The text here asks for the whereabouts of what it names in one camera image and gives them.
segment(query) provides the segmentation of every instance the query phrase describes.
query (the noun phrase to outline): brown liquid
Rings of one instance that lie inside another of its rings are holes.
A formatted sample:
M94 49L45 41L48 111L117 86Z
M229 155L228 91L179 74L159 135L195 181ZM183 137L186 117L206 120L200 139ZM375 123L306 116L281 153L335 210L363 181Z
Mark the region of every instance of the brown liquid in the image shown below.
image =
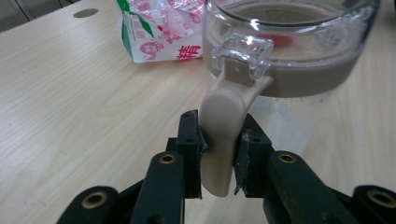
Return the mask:
M235 7L234 11L239 15L247 15L245 18L261 17L259 19L268 22L290 23L312 22L327 20L334 15L334 11L326 14L326 8L301 7L287 4L272 4L262 7ZM225 26L224 21L207 16L205 34L203 39L205 65L214 76L219 75L219 70L212 67L211 51L221 44L229 34L242 33L246 35L271 35L278 30L264 32L254 31L251 27L235 25L231 21L230 26ZM291 32L292 43L287 46L274 47L272 65L266 72L267 76L274 79L274 83L262 92L263 96L270 97L304 97L320 94L337 88L349 76L353 65L357 61L361 47L360 34L354 33L354 27L345 26L343 23L336 24L329 29L314 32L295 34Z

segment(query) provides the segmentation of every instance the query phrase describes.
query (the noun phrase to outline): brass insert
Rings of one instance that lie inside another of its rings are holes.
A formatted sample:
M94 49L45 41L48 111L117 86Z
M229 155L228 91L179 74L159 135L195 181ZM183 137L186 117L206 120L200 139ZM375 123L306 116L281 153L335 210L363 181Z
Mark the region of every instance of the brass insert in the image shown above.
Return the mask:
M396 199L385 191L370 189L367 191L367 196L369 199L381 206L387 208L396 208Z
M104 204L107 200L107 193L100 190L89 194L82 201L82 207L85 209L93 209Z

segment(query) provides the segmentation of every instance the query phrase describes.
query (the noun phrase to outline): pink packaging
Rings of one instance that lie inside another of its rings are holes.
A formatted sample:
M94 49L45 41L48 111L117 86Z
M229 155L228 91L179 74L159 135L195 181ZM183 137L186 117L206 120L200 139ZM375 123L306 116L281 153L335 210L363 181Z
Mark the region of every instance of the pink packaging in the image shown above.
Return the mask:
M136 63L201 57L205 0L117 0L118 33Z

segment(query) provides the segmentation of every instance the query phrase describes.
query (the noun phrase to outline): light wood surface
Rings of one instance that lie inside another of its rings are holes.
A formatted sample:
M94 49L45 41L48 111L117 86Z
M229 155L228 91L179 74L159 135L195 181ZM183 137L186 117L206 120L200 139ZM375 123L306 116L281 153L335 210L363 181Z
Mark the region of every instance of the light wood surface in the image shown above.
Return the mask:
M74 13L97 8L88 18ZM122 191L206 91L201 59L133 63L114 1L87 0L0 34L0 223L54 223L84 189ZM329 186L396 191L396 22L384 0L352 76L303 157ZM186 223L266 223L262 200L204 191Z

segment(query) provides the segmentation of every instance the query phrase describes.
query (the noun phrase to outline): chinese character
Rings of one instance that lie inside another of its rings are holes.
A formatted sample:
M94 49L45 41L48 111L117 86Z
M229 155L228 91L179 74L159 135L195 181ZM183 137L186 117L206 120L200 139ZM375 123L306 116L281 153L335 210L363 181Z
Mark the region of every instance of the chinese character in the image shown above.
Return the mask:
M197 50L200 49L199 46L181 46L181 49L178 51L178 59L189 59L195 58L198 54Z

